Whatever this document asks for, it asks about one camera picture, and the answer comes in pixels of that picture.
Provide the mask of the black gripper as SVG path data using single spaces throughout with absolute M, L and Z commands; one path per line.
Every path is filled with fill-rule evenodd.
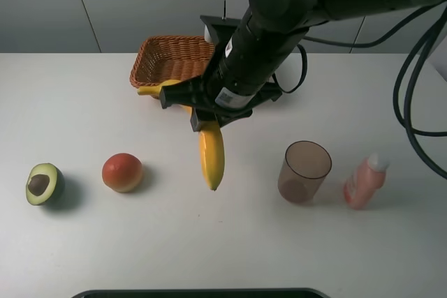
M 212 123 L 222 128 L 246 119 L 255 107 L 276 101 L 285 92 L 276 80 L 270 80 L 291 52 L 290 44 L 229 41 L 217 48 L 202 78 L 163 85 L 161 107 L 192 107 L 190 124 L 194 132 Z

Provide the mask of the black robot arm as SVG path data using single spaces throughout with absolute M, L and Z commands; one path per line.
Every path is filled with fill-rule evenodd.
M 240 20 L 202 16 L 215 50 L 203 74 L 162 88 L 161 106 L 192 108 L 191 126 L 225 126 L 282 92 L 271 77 L 311 27 L 444 0 L 249 0 Z

